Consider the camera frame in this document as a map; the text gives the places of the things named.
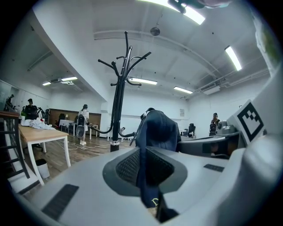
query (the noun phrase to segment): ceiling light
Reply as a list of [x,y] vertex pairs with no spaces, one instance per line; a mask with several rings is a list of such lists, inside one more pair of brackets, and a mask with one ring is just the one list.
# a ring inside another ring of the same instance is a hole
[[155,81],[150,81],[150,80],[145,80],[145,79],[137,79],[137,78],[129,78],[131,82],[138,82],[138,83],[148,83],[152,85],[156,85],[157,82]]
[[241,64],[240,64],[238,58],[236,57],[236,54],[234,53],[233,49],[231,48],[231,46],[228,46],[225,49],[225,51],[226,51],[226,53],[228,53],[228,55],[231,58],[233,64],[235,65],[237,71],[241,70],[242,69]]
[[[151,2],[151,3],[156,3],[165,7],[168,7],[170,9],[176,10],[173,6],[169,5],[167,0],[139,0],[139,1],[146,1],[146,2]],[[185,16],[188,18],[192,19],[193,21],[197,22],[199,25],[203,23],[205,18],[200,15],[196,10],[192,9],[191,7],[186,7],[186,13],[184,13]]]
[[180,87],[174,87],[174,90],[179,90],[179,91],[182,91],[182,92],[185,92],[185,93],[188,93],[188,94],[192,94],[193,92],[189,91],[189,90],[185,90],[185,89],[182,89]]
[[43,83],[42,85],[47,86],[47,85],[50,85],[50,84],[51,84],[50,82],[46,82],[46,83]]
[[61,79],[63,82],[65,81],[71,81],[71,80],[76,80],[78,79],[77,77],[72,77],[72,78],[66,78],[66,79]]

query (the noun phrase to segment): black coat rack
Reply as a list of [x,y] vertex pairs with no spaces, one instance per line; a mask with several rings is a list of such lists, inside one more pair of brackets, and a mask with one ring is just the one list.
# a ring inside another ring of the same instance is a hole
[[132,46],[129,47],[128,43],[128,32],[125,31],[125,37],[126,37],[126,56],[119,56],[116,59],[123,59],[123,66],[121,69],[121,73],[119,74],[117,67],[116,67],[116,62],[112,61],[111,65],[107,64],[106,62],[98,59],[98,62],[103,63],[104,65],[112,68],[115,71],[115,74],[118,77],[117,83],[111,83],[111,86],[116,86],[115,90],[115,95],[114,95],[114,101],[113,101],[113,107],[112,107],[112,116],[111,116],[111,124],[110,124],[110,129],[108,131],[100,131],[93,126],[91,126],[92,129],[98,131],[99,133],[106,134],[109,133],[112,129],[112,142],[110,145],[110,152],[117,151],[119,150],[119,145],[120,142],[118,141],[118,134],[120,134],[121,137],[127,138],[135,135],[135,132],[123,135],[120,131],[120,122],[121,122],[121,112],[122,112],[122,105],[123,105],[123,97],[124,97],[124,90],[125,90],[125,84],[126,81],[132,85],[132,86],[141,86],[141,84],[134,84],[129,81],[129,73],[131,70],[136,66],[139,62],[141,62],[143,59],[146,59],[147,56],[151,54],[151,52],[148,52],[142,57],[132,57],[131,58],[131,51],[132,51]]

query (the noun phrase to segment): trash can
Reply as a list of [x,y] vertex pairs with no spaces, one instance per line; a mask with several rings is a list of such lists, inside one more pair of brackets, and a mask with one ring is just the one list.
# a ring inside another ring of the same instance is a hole
[[36,160],[35,163],[36,163],[36,166],[39,170],[40,176],[43,179],[48,178],[50,176],[50,174],[49,174],[49,170],[48,170],[46,160],[45,159],[39,159],[39,160]]

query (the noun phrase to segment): table leg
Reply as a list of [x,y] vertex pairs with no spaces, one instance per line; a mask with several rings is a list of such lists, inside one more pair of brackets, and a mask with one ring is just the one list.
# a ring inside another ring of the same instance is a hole
[[71,167],[70,157],[69,157],[69,149],[68,149],[68,137],[64,138],[64,148],[65,148],[65,156],[68,167]]
[[23,155],[23,147],[22,147],[22,140],[21,140],[21,132],[19,131],[19,146],[21,148],[23,159],[25,159],[25,156]]
[[39,174],[39,170],[38,170],[38,168],[37,168],[37,166],[36,166],[35,159],[34,159],[34,153],[33,153],[33,151],[32,151],[31,143],[29,143],[29,142],[27,143],[27,148],[28,148],[28,153],[30,154],[31,164],[32,164],[32,166],[33,166],[33,168],[34,168],[34,172],[35,172],[35,174],[36,174],[36,176],[37,176],[37,178],[38,178],[40,184],[43,186],[43,185],[44,185],[44,182],[43,182],[43,180],[42,180],[42,178],[41,178],[41,176],[40,176],[40,174]]
[[43,152],[46,153],[46,146],[45,146],[45,142],[43,142]]

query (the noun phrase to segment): wooden wall panel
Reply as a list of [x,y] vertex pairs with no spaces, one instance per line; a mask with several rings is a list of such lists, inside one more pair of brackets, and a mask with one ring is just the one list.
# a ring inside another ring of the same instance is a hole
[[[55,121],[59,119],[60,114],[68,115],[68,120],[75,120],[75,117],[79,114],[78,111],[66,111],[61,109],[50,109],[50,118],[49,118],[49,124],[55,125]],[[91,124],[98,124],[98,129],[100,129],[100,120],[101,120],[101,114],[97,113],[89,113],[89,122]]]

